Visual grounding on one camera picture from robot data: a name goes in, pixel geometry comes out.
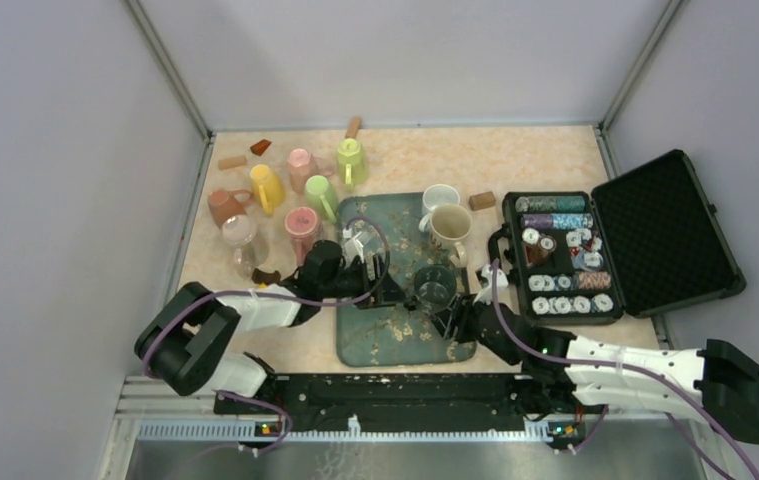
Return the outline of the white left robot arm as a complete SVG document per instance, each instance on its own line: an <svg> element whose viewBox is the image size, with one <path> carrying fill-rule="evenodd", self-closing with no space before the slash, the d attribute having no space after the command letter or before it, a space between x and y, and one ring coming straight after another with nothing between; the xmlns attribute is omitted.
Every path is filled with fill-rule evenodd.
<svg viewBox="0 0 759 480"><path fill-rule="evenodd" d="M226 391L252 413L274 404L272 368L259 357L230 352L238 333L302 325L323 308L393 307L407 296L391 277L390 257L345 256L330 240L316 242L293 274L265 287L213 292L183 285L143 330L134 353L144 371L180 396Z"/></svg>

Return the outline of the dark teal mug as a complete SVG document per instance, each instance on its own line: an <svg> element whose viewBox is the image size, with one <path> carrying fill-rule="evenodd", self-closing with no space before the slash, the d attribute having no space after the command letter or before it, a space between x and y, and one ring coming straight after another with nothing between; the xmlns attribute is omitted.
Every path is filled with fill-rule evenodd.
<svg viewBox="0 0 759 480"><path fill-rule="evenodd" d="M443 265L421 268L414 277L413 286L418 309L426 314L447 309L457 295L456 274Z"/></svg>

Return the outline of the white and blue mug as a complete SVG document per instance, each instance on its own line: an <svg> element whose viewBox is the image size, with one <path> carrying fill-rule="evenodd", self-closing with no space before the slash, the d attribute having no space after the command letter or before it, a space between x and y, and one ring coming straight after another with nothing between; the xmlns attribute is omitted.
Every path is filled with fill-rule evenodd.
<svg viewBox="0 0 759 480"><path fill-rule="evenodd" d="M421 214L418 229L426 232L429 228L434 211L442 205L458 205L460 194L452 186L447 184L434 184L429 186L421 198Z"/></svg>

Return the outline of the cream patterned mug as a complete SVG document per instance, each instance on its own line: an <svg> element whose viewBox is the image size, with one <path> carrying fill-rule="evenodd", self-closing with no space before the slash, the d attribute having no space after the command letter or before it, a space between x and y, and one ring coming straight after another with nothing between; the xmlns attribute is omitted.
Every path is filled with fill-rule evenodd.
<svg viewBox="0 0 759 480"><path fill-rule="evenodd" d="M430 218L430 242L436 248L447 251L450 262L456 268L466 268L468 253L465 241L472 228L472 215L463 206L441 205L433 210Z"/></svg>

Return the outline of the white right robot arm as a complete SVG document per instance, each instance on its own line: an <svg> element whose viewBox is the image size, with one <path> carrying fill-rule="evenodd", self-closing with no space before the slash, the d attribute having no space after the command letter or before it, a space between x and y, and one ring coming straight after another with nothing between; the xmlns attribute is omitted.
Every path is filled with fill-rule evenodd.
<svg viewBox="0 0 759 480"><path fill-rule="evenodd" d="M654 410L759 445L759 363L732 343L652 350L535 326L499 302L504 273L485 272L479 292L461 295L454 270L425 267L415 275L417 301L443 337L477 342L542 383L549 409L567 412L579 402Z"/></svg>

